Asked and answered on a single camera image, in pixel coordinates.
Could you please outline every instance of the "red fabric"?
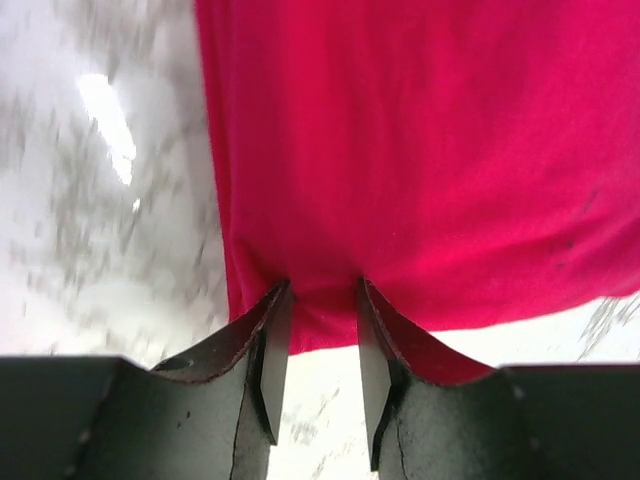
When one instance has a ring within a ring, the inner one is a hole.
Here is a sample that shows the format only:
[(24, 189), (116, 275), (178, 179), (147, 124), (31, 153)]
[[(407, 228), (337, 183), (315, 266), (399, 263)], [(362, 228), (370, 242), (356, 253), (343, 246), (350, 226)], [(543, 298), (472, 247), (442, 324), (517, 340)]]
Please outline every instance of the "red fabric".
[(231, 315), (356, 341), (356, 279), (426, 330), (640, 288), (635, 0), (196, 0)]

